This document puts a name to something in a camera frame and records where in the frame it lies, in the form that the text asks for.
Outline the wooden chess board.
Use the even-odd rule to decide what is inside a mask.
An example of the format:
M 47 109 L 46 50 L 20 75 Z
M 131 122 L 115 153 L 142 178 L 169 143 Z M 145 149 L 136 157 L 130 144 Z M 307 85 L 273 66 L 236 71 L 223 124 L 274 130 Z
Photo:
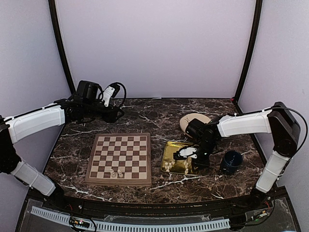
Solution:
M 114 169 L 117 177 L 110 177 Z M 119 178 L 117 170 L 123 173 Z M 85 182 L 102 186 L 150 186 L 151 136 L 150 133 L 97 134 L 93 143 Z

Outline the gold metal tray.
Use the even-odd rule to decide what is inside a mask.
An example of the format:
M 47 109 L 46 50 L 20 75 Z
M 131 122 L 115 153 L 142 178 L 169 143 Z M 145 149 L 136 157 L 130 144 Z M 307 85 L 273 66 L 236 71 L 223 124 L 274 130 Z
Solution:
M 166 173 L 197 176 L 193 167 L 197 146 L 191 143 L 166 142 L 160 170 Z

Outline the white chess queen piece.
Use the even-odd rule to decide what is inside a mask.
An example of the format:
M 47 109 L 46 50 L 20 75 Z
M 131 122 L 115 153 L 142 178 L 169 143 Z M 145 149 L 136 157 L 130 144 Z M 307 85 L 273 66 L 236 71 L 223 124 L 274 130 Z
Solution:
M 111 177 L 111 178 L 116 178 L 116 177 L 117 177 L 117 175 L 116 175 L 114 169 L 110 169 L 110 177 Z

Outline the white chess king piece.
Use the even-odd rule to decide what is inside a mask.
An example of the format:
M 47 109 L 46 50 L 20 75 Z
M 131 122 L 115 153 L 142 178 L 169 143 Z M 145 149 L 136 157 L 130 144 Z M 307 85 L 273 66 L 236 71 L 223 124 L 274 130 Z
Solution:
M 119 178 L 123 178 L 124 175 L 120 169 L 117 170 L 117 173 L 118 173 Z

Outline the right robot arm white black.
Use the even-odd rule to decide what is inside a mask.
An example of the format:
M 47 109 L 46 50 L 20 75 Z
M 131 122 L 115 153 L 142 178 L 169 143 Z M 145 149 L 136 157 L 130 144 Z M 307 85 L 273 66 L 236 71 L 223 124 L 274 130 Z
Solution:
M 293 109 L 282 102 L 260 111 L 228 114 L 209 122 L 203 122 L 202 114 L 188 114 L 180 120 L 181 129 L 197 142 L 197 150 L 189 153 L 193 167 L 205 169 L 209 166 L 209 156 L 221 138 L 240 134 L 272 134 L 274 147 L 262 174 L 256 182 L 246 205 L 256 210 L 265 202 L 265 195 L 288 165 L 289 160 L 299 151 L 300 125 L 292 115 Z

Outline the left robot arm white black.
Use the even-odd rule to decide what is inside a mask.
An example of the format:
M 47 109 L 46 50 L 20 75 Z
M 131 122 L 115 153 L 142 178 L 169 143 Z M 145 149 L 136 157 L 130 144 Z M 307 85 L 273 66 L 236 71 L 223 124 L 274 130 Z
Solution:
M 16 152 L 14 145 L 22 139 L 52 127 L 71 122 L 85 123 L 85 118 L 100 114 L 108 123 L 114 123 L 124 115 L 119 105 L 111 105 L 120 90 L 126 91 L 120 82 L 103 89 L 99 84 L 80 81 L 76 92 L 67 99 L 16 116 L 0 119 L 0 171 L 10 174 L 28 187 L 49 197 L 49 203 L 58 211 L 68 207 L 68 199 L 60 194 L 62 188 L 53 180 L 26 163 Z

